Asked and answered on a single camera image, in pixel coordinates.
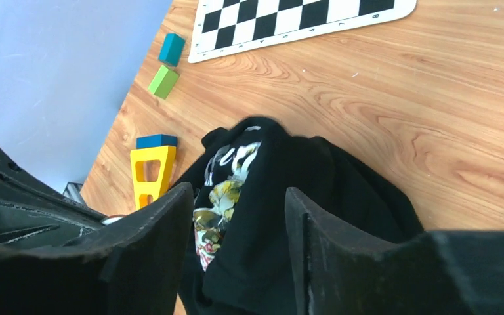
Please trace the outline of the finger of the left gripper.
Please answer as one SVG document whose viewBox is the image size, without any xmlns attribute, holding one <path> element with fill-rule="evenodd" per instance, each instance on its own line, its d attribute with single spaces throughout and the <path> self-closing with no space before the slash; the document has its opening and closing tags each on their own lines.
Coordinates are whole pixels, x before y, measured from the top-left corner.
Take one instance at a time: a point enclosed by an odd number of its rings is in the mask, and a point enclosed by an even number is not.
<svg viewBox="0 0 504 315">
<path fill-rule="evenodd" d="M 36 179 L 0 148 L 0 245 L 62 245 L 98 230 L 104 218 Z"/>
</svg>

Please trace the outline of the orange round brooch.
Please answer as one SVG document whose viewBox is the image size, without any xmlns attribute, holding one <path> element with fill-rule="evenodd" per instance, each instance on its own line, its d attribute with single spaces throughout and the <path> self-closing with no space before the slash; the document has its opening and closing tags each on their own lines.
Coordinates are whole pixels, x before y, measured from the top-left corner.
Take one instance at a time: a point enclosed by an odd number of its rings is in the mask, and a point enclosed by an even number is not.
<svg viewBox="0 0 504 315">
<path fill-rule="evenodd" d="M 117 222 L 118 220 L 120 220 L 124 217 L 126 217 L 126 215 L 112 215 L 112 216 L 103 218 L 100 221 L 100 223 L 103 224 L 104 226 L 107 226 L 107 225 L 110 225 L 114 222 Z"/>
</svg>

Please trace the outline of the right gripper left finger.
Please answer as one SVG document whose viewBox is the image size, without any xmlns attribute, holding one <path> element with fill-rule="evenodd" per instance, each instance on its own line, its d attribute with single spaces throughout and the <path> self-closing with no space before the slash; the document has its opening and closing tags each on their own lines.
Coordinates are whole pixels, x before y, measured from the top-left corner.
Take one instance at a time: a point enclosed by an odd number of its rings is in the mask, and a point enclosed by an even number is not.
<svg viewBox="0 0 504 315">
<path fill-rule="evenodd" d="M 183 182 L 63 245 L 0 245 L 0 314 L 172 314 L 193 206 Z"/>
</svg>

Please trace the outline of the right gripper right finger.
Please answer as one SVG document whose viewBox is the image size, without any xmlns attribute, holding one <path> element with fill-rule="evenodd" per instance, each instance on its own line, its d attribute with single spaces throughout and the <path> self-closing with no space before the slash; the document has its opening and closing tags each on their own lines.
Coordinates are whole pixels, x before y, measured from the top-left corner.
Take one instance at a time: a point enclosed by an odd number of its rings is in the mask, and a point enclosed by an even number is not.
<svg viewBox="0 0 504 315">
<path fill-rule="evenodd" d="M 285 219 L 299 314 L 504 314 L 504 231 L 438 230 L 394 244 L 296 188 Z"/>
</svg>

